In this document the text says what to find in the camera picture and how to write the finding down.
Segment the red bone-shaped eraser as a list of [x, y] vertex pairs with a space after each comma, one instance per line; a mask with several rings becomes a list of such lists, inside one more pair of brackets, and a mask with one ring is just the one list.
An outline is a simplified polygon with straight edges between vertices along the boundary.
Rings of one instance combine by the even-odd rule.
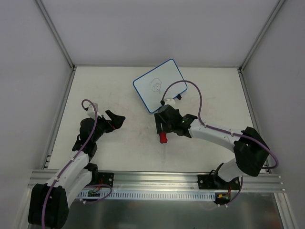
[[168, 139], [166, 137], [166, 133], [164, 131], [159, 133], [160, 143], [165, 144], [168, 142]]

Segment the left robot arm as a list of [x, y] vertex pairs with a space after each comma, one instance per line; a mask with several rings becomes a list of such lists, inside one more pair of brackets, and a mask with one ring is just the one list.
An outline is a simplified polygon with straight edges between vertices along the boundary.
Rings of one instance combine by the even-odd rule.
[[95, 186], [100, 180], [98, 166], [91, 163], [97, 151], [97, 141], [106, 133], [120, 129], [125, 116], [106, 110], [109, 119], [89, 111], [80, 122], [80, 133], [67, 164], [44, 184], [31, 191], [28, 222], [32, 225], [61, 229], [72, 202], [85, 186]]

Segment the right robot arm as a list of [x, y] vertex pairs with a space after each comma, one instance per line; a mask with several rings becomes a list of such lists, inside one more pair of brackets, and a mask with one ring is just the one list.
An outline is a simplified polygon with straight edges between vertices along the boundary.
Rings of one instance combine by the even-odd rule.
[[234, 154], [233, 159], [221, 163], [207, 178], [206, 183], [212, 188], [225, 189], [235, 178], [244, 175], [256, 177], [264, 169], [269, 148], [251, 127], [235, 133], [205, 124], [192, 114], [181, 116], [180, 111], [169, 104], [161, 107], [154, 118], [161, 143], [164, 143], [166, 134], [175, 133], [178, 136], [212, 142]]

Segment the blue framed whiteboard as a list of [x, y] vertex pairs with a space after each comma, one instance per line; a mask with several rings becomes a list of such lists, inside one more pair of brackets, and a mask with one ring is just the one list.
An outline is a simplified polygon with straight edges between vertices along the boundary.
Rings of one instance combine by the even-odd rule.
[[176, 98], [188, 89], [174, 59], [169, 59], [133, 81], [133, 86], [149, 113], [155, 113], [160, 107], [160, 101]]

